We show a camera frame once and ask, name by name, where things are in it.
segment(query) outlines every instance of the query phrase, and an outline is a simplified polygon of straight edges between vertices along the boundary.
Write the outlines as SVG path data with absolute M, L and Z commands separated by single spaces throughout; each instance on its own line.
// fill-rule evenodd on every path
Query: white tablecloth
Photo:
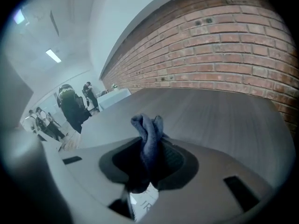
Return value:
M 111 91 L 99 98 L 97 98 L 97 101 L 99 103 L 99 110 L 105 110 L 109 106 L 119 102 L 120 100 L 124 99 L 125 97 L 128 97 L 131 95 L 129 89 L 121 89 L 118 91 Z

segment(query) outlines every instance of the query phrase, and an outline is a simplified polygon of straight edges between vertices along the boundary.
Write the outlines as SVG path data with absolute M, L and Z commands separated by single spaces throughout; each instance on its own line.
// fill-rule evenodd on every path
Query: blue cloth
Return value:
M 137 114 L 131 119 L 131 124 L 137 129 L 142 139 L 140 158 L 150 175 L 159 157 L 158 143 L 163 136 L 163 119 L 157 115 L 150 119 L 146 114 Z

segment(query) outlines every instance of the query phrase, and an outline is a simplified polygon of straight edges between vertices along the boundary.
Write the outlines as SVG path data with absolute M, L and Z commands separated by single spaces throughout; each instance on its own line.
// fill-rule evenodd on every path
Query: wooden tabletop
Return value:
M 130 119 L 141 112 L 162 116 L 171 138 L 225 152 L 274 188 L 295 160 L 290 132 L 270 100 L 201 89 L 142 89 L 87 120 L 79 147 L 138 136 Z

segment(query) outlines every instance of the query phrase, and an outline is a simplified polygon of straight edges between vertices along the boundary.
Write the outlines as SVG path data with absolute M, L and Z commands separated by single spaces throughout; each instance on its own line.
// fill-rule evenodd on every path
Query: brick wall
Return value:
M 102 80 L 131 92 L 187 87 L 265 97 L 293 132 L 298 68 L 290 33 L 266 0 L 173 0 L 127 37 Z

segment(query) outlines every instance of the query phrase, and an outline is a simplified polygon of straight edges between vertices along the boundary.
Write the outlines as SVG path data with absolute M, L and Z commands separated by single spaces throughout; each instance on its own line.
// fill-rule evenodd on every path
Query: rectangular ceiling light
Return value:
M 22 11 L 19 9 L 16 14 L 14 15 L 14 21 L 17 23 L 17 24 L 20 24 L 22 21 L 25 20 L 25 17 L 22 13 Z
M 58 56 L 56 56 L 55 53 L 51 49 L 47 50 L 46 53 L 48 54 L 49 57 L 51 57 L 57 63 L 61 62 L 61 60 L 58 58 Z

